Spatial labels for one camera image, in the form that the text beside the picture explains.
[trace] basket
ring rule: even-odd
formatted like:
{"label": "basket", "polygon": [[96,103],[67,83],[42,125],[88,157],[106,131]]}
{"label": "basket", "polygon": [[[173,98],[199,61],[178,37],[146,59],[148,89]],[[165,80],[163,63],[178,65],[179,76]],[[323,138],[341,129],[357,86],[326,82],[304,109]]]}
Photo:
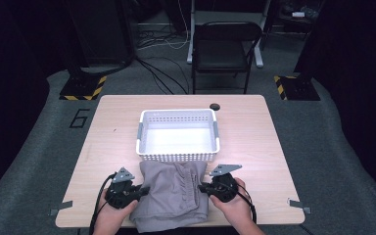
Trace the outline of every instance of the basket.
{"label": "basket", "polygon": [[219,151],[215,112],[147,110],[141,114],[136,153],[159,162],[212,162]]}

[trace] wooden table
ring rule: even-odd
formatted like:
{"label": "wooden table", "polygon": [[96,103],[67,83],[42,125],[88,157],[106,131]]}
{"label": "wooden table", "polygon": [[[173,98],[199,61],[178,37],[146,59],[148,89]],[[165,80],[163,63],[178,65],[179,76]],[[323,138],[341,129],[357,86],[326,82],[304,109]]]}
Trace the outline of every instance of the wooden table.
{"label": "wooden table", "polygon": [[[218,164],[242,165],[232,171],[246,182],[258,214],[258,224],[298,224],[302,209],[290,207],[299,201],[265,100],[260,95],[109,95],[103,96],[91,123],[60,210],[59,227],[88,227],[103,181],[121,167],[143,183],[136,154],[136,138],[142,111],[156,109],[203,109],[218,103],[216,112],[221,149],[209,163],[208,173]],[[229,225],[220,210],[209,203],[207,222],[192,226]],[[126,219],[123,227],[134,227]]]}

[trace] yellow and black hazard tape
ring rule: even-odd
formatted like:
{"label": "yellow and black hazard tape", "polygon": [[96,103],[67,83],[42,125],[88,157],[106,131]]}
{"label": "yellow and black hazard tape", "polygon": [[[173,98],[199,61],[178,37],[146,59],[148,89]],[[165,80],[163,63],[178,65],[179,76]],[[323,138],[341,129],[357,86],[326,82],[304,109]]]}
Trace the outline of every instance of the yellow and black hazard tape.
{"label": "yellow and black hazard tape", "polygon": [[60,100],[95,100],[99,96],[100,92],[102,92],[103,85],[106,81],[106,76],[100,78],[99,83],[97,84],[96,89],[94,90],[93,94],[90,96],[60,96]]}
{"label": "yellow and black hazard tape", "polygon": [[283,88],[282,82],[280,81],[280,77],[286,77],[286,78],[296,78],[295,76],[274,76],[274,81],[276,82],[277,91],[279,92],[280,98],[282,100],[288,100],[288,97],[286,96],[285,89]]}

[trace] hand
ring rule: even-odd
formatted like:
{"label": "hand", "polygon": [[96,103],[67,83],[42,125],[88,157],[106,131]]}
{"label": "hand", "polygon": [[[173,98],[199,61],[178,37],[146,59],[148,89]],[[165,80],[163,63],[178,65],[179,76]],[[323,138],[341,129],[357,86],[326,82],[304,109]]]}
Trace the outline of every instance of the hand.
{"label": "hand", "polygon": [[[245,188],[246,184],[239,178],[234,178],[239,185],[239,193],[248,198]],[[249,204],[244,199],[236,197],[228,203],[222,203],[218,197],[211,195],[210,199],[216,208],[220,209],[227,221],[233,225],[241,235],[245,234],[264,234],[252,220]]]}
{"label": "hand", "polygon": [[125,208],[116,209],[109,204],[106,204],[106,191],[107,189],[103,190],[102,196],[100,198],[99,209],[102,209],[97,215],[93,234],[116,234],[120,229],[124,219],[136,209],[138,203],[137,200],[133,200]]}

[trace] gray cloth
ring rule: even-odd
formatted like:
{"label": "gray cloth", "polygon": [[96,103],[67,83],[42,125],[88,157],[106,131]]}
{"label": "gray cloth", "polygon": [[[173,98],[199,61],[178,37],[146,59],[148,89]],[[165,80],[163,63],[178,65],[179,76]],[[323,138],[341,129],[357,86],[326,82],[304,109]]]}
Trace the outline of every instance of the gray cloth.
{"label": "gray cloth", "polygon": [[164,231],[207,221],[209,197],[198,189],[206,167],[206,162],[141,162],[142,187],[151,189],[130,215],[138,232]]}

